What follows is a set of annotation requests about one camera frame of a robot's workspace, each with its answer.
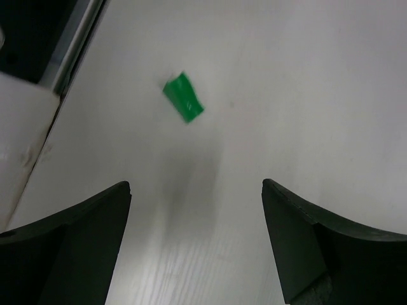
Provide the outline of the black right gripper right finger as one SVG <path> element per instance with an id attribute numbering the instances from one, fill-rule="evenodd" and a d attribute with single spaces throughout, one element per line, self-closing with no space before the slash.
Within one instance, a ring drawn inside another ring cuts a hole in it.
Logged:
<path id="1" fill-rule="evenodd" d="M 286 304 L 405 304 L 406 236 L 354 222 L 266 179 L 262 202 Z"/>

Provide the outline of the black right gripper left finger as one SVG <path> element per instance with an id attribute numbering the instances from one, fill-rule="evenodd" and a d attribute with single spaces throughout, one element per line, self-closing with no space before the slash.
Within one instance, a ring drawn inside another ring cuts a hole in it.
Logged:
<path id="1" fill-rule="evenodd" d="M 122 181 L 1 233 L 1 304 L 104 304 L 131 197 Z"/>

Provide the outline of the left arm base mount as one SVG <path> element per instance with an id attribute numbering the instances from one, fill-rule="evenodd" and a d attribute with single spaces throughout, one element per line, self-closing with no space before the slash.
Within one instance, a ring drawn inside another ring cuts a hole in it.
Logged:
<path id="1" fill-rule="evenodd" d="M 64 93 L 106 5 L 1 0 L 1 72 Z"/>

